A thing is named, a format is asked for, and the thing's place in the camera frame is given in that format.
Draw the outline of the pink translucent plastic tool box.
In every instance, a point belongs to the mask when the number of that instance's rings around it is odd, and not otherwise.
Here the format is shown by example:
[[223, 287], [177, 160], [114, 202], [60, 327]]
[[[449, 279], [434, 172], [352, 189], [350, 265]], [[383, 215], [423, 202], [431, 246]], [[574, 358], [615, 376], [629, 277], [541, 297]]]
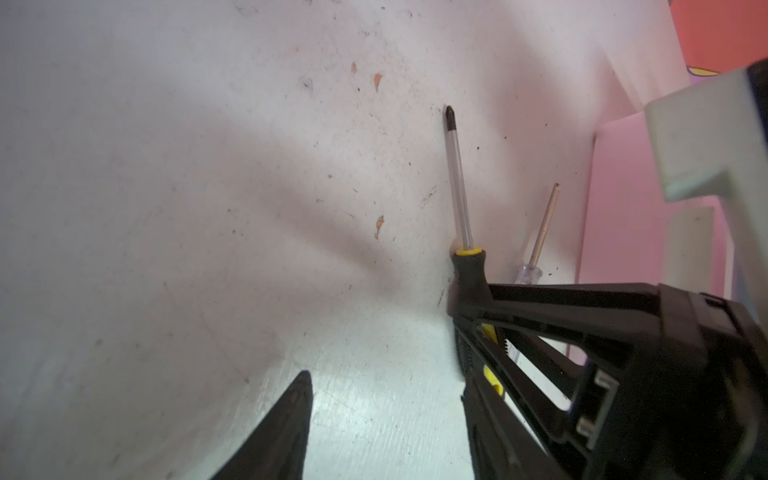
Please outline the pink translucent plastic tool box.
[[596, 133], [579, 284], [666, 284], [732, 295], [734, 248], [720, 202], [668, 203], [644, 114]]

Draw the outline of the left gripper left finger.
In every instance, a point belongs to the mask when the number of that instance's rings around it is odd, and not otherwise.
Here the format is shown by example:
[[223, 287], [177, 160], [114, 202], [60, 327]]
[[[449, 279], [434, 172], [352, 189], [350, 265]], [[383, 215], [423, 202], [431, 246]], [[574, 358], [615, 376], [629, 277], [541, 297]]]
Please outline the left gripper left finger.
[[311, 374], [301, 371], [255, 430], [212, 476], [293, 480], [303, 477], [313, 407]]

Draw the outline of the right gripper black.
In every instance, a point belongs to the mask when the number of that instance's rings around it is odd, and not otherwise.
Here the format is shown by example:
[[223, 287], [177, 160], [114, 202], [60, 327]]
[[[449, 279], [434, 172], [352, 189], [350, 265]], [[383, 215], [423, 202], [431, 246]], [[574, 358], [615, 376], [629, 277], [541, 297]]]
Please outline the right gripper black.
[[461, 295], [465, 370], [498, 378], [580, 479], [763, 479], [767, 341], [741, 304], [644, 284]]

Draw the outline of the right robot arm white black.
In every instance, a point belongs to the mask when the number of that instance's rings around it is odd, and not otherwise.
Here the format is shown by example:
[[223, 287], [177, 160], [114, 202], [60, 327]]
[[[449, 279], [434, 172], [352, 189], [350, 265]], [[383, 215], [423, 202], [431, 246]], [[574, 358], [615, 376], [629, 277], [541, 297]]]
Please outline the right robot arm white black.
[[488, 283], [445, 113], [461, 235], [453, 324], [479, 479], [767, 475], [767, 64], [646, 115], [664, 197], [720, 199], [754, 313], [667, 285]]

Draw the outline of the clear handled screwdriver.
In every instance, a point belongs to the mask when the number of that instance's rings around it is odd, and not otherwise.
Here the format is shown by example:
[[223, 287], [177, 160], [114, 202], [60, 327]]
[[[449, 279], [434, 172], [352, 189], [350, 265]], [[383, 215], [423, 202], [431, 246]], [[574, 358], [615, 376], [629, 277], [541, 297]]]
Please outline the clear handled screwdriver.
[[561, 185], [559, 183], [555, 183], [552, 187], [548, 203], [537, 233], [537, 237], [531, 251], [531, 255], [529, 256], [528, 262], [523, 264], [518, 269], [518, 274], [515, 281], [516, 284], [534, 285], [539, 282], [543, 275], [542, 270], [538, 266], [538, 262], [547, 238], [547, 234], [549, 232], [550, 224], [560, 196], [560, 192]]

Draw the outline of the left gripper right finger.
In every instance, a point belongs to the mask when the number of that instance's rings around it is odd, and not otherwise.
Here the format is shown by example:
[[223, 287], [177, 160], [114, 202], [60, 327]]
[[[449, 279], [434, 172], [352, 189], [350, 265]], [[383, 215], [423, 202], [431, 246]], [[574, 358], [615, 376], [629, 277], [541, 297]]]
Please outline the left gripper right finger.
[[467, 374], [462, 404], [476, 479], [567, 477], [481, 373]]

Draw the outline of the black yellow small screwdriver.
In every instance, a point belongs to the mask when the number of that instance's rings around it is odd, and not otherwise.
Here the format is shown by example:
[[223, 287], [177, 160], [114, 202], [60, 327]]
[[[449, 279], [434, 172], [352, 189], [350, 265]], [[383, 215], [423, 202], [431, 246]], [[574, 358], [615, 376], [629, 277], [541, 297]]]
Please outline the black yellow small screwdriver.
[[[459, 234], [459, 246], [454, 250], [451, 260], [457, 274], [457, 299], [454, 301], [454, 320], [459, 318], [458, 305], [466, 298], [487, 298], [490, 295], [485, 277], [486, 252], [475, 245], [473, 240], [469, 217], [467, 194], [464, 182], [458, 126], [456, 114], [452, 106], [447, 105], [444, 112], [446, 127], [446, 153], [448, 169], [451, 180], [452, 198], [456, 213], [456, 224]], [[470, 343], [460, 332], [454, 328], [457, 358], [461, 373], [466, 376], [471, 371], [479, 371], [501, 397], [504, 396], [504, 387], [496, 375], [485, 365], [481, 358], [473, 351]]]

